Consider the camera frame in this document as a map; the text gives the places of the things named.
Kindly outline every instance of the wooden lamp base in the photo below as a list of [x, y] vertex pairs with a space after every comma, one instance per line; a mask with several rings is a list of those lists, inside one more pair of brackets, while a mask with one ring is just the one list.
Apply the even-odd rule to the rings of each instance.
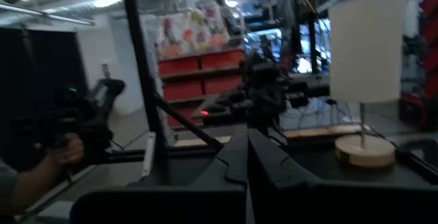
[[383, 138], [365, 135], [365, 146], [361, 147], [361, 136], [343, 136], [335, 141], [336, 156], [343, 162], [367, 168], [389, 166], [396, 161], [396, 148]]

